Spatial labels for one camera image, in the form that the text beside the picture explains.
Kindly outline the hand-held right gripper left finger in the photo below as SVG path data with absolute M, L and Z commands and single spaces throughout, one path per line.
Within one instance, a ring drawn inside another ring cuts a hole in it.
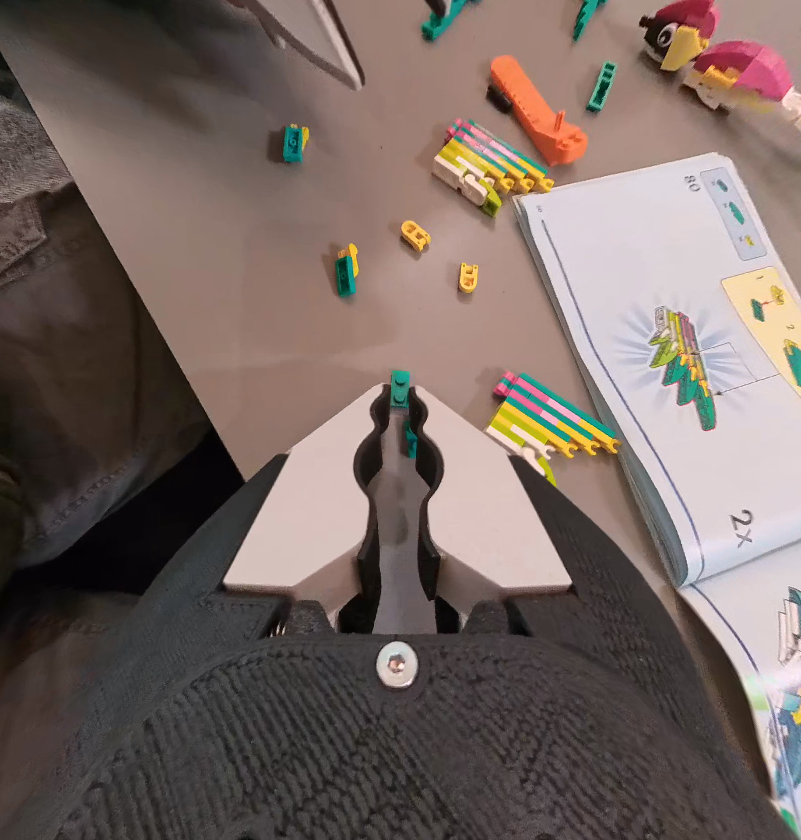
M 383 546 L 369 481 L 388 420 L 391 386 L 375 386 L 290 446 L 223 575 L 228 594 L 319 602 L 341 633 L 374 633 Z

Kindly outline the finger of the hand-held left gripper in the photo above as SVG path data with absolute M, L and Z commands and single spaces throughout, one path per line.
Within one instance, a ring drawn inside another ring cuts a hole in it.
M 363 69 L 333 0 L 236 0 L 275 48 L 294 48 L 315 69 L 353 92 L 363 89 Z

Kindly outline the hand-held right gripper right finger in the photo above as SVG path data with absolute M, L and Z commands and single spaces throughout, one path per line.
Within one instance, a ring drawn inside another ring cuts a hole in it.
M 566 574 L 523 472 L 482 428 L 427 389 L 407 395 L 416 475 L 427 481 L 416 521 L 416 574 L 441 635 L 456 635 L 479 602 L 566 594 Z

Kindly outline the striped lego wing assembly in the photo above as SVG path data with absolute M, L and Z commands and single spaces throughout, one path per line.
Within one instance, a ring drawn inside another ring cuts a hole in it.
M 482 215 L 495 217 L 512 198 L 550 195 L 550 170 L 476 121 L 451 121 L 432 177 L 462 195 Z
M 498 401 L 498 409 L 484 425 L 484 434 L 512 456 L 529 461 L 550 484 L 559 484 L 551 471 L 556 456 L 620 456 L 623 445 L 610 425 L 598 424 L 529 373 L 506 370 L 493 398 Z

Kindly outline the cluster of teal lego pieces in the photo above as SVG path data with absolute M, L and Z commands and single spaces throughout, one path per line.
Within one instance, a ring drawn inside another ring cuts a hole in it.
M 468 7 L 479 7 L 479 0 L 427 0 L 429 22 L 421 26 L 424 39 L 435 45 Z
M 578 41 L 588 29 L 588 25 L 592 22 L 592 16 L 606 7 L 607 0 L 581 0 L 578 16 L 575 16 L 575 26 L 573 26 L 573 41 Z

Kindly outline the orange lego brick separator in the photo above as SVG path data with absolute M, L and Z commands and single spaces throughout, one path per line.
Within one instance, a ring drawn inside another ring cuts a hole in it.
M 512 99 L 512 113 L 550 164 L 573 164 L 588 152 L 588 133 L 556 113 L 513 55 L 490 61 L 490 82 Z

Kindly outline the lego instruction booklet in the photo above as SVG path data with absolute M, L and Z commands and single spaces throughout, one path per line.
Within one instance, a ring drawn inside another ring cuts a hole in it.
M 801 838 L 801 293 L 718 152 L 520 198 L 513 213 Z

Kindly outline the long teal lego plate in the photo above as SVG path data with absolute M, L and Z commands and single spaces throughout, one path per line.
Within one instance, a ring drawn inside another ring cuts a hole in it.
M 610 98 L 614 82 L 616 82 L 616 61 L 606 61 L 606 64 L 598 69 L 592 94 L 589 94 L 589 99 L 588 99 L 585 110 L 592 113 L 592 116 L 606 113 L 606 102 L 607 102 L 607 98 Z

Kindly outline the person's grey pants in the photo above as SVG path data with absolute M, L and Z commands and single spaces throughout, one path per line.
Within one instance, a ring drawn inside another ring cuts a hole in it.
M 39 119 L 0 94 L 0 633 L 45 588 L 145 594 L 237 489 Z

